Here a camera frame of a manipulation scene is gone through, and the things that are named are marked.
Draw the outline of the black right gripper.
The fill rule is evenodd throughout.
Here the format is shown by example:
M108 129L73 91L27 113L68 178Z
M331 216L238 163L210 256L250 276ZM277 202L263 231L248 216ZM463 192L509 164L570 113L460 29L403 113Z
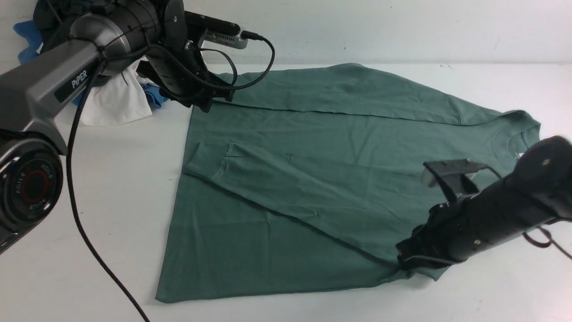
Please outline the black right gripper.
M461 196L433 206L427 222L396 245L401 268L441 269L494 248L489 234L495 212L494 196Z

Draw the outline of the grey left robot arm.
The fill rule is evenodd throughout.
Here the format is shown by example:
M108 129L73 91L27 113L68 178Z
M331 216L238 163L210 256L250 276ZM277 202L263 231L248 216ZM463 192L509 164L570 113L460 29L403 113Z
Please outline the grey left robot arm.
M53 210L68 147L55 117L103 76L146 56L151 79L170 98L208 112L231 100L231 85L209 72L200 53L208 32L238 36L237 24L187 12L180 0L97 0L69 38L1 76L1 251Z

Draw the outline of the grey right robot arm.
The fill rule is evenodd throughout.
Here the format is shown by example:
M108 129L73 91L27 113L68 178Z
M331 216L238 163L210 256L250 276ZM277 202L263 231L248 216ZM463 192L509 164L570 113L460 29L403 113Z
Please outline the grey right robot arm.
M512 173L480 190L469 178L490 169L468 159L425 162L423 182L446 198L396 245L405 270L460 264L542 225L571 221L572 147L561 136L527 149Z

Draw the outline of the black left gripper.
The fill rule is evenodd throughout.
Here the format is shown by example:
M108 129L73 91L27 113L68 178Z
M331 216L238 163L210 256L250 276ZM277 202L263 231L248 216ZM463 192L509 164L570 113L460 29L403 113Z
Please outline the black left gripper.
M192 51L172 51L162 45L151 45L145 57L137 73L159 86L170 100L207 113L216 99L232 102L235 97L230 84L208 71L202 59Z

